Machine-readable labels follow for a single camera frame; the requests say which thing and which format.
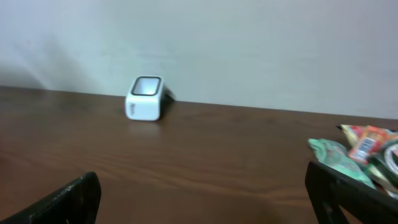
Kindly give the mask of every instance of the snack bag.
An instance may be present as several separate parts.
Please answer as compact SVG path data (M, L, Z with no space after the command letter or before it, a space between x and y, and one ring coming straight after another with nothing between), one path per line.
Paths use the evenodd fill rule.
M346 136L349 144L351 146L355 146L358 139L361 137L362 133L366 130L366 126L357 126L357 125L347 125L342 124L341 126L337 126L340 130L343 131ZM398 133L395 131L391 131L389 129L384 129L388 135L389 139L398 139Z
M388 141L368 161L367 173L376 177L371 178L387 190L398 193L398 140Z
M398 199L398 194L395 194L394 192L391 192L389 190L386 190L387 194L390 195L390 197L393 197L394 199Z
M363 131L366 129L364 126L356 125L341 125L341 130L346 135L346 138L351 146L354 146L358 141L359 137L362 135Z
M368 126L348 155L357 163L366 166L367 158L379 151L387 139L388 134L385 129Z
M371 179L361 171L354 161L346 156L347 149L343 145L326 139L309 139L308 143L319 162L375 188Z

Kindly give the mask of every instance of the small white box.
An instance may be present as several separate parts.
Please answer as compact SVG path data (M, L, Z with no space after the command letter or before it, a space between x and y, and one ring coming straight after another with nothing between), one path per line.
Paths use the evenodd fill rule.
M161 77L142 76L132 83L126 97L126 115L129 119L155 121L160 117L160 102L164 95Z

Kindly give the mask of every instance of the snack package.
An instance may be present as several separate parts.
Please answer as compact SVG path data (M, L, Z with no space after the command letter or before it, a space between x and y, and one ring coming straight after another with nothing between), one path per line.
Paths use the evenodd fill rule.
M349 158L366 166L368 157L380 150L381 146L387 141L387 137L388 134L385 129L368 126L350 150Z
M345 134L349 144L354 146L358 141L359 137L362 135L363 131L366 129L364 126L356 126L356 125L341 125L341 130Z
M389 141L368 161L366 173L375 175L371 178L387 190L398 193L398 140Z
M361 137L362 133L366 130L366 126L357 126L357 125L347 125L342 124L341 126L337 126L340 130L343 131L346 136L349 144L351 146L355 146L358 142L358 139ZM398 133L395 131L391 131L389 129L384 129L389 135L389 139L398 139Z
M370 164L367 166L365 170L365 174L370 177L370 179L374 180L378 184L380 184L384 190L391 196L391 194L398 194L398 189L392 184L385 175L377 168L377 166Z
M309 139L308 143L319 162L375 189L371 179L346 156L347 149L343 145L326 139Z
M388 195L390 195L390 197L393 197L394 199L398 199L398 194L393 193L393 192L391 192L389 190L386 190L386 192L387 192Z

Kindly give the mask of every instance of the wood grain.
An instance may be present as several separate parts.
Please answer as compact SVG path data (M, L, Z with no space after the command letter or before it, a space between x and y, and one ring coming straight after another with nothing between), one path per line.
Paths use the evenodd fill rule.
M93 170L97 223L316 223L308 138L395 120L175 103L130 121L124 98L0 88L0 219Z

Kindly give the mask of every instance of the wooden table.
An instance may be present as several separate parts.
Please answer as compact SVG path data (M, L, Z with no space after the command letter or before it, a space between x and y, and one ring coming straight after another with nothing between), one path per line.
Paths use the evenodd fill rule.
M308 138L395 120L176 102L130 121L124 98L0 88L0 219L93 170L97 223L316 223Z

